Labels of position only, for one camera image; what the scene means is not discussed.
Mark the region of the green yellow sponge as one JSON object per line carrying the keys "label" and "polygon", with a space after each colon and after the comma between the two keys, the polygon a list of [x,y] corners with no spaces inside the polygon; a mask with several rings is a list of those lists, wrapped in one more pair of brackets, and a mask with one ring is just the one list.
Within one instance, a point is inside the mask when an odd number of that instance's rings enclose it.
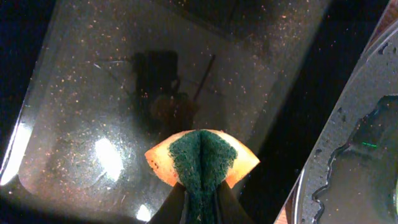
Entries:
{"label": "green yellow sponge", "polygon": [[217,188],[231,190],[260,160],[233,136],[213,129],[173,134],[145,153],[155,175],[166,184],[185,187],[180,223],[217,223]]}

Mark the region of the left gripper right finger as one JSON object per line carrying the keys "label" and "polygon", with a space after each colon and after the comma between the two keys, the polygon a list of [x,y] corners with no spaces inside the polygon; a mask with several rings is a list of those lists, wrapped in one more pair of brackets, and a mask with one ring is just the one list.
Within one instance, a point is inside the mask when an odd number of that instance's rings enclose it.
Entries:
{"label": "left gripper right finger", "polygon": [[217,188],[217,223],[254,224],[226,181]]}

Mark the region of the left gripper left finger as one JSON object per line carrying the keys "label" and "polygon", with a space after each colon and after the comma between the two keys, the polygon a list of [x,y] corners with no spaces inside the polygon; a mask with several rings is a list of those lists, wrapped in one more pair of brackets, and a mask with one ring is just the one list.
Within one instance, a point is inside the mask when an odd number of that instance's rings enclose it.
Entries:
{"label": "left gripper left finger", "polygon": [[176,183],[169,195],[147,222],[148,224],[179,224],[185,206],[185,187]]}

